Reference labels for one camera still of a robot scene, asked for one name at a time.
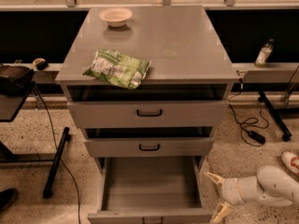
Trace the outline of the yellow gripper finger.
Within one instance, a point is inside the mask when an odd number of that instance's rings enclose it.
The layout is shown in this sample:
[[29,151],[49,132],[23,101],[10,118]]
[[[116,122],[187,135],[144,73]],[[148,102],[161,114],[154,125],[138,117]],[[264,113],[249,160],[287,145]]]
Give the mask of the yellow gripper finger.
[[217,207],[210,219],[210,224],[220,224],[223,219],[228,216],[233,210],[233,207],[227,202],[218,203]]
[[218,186],[221,186],[225,181],[225,179],[223,177],[221,177],[219,175],[212,174],[210,172],[205,172],[205,176],[210,178],[211,181],[214,182]]

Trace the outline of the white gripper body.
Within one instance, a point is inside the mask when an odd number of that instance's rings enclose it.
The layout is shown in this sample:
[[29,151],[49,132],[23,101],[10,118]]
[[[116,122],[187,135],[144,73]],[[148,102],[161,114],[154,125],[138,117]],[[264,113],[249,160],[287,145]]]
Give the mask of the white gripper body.
[[262,187],[256,176],[227,178],[221,186],[221,193],[227,203],[240,205],[256,202],[262,196]]

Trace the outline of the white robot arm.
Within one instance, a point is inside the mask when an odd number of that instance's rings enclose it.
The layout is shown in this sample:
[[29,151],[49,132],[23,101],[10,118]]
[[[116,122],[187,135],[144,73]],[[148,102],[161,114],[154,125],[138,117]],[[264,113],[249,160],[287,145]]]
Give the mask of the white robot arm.
[[269,206],[299,204],[299,183],[281,169],[267,165],[256,175],[243,178],[224,178],[205,172],[221,188],[223,203],[218,203],[210,220],[219,224],[228,216],[235,205],[251,202]]

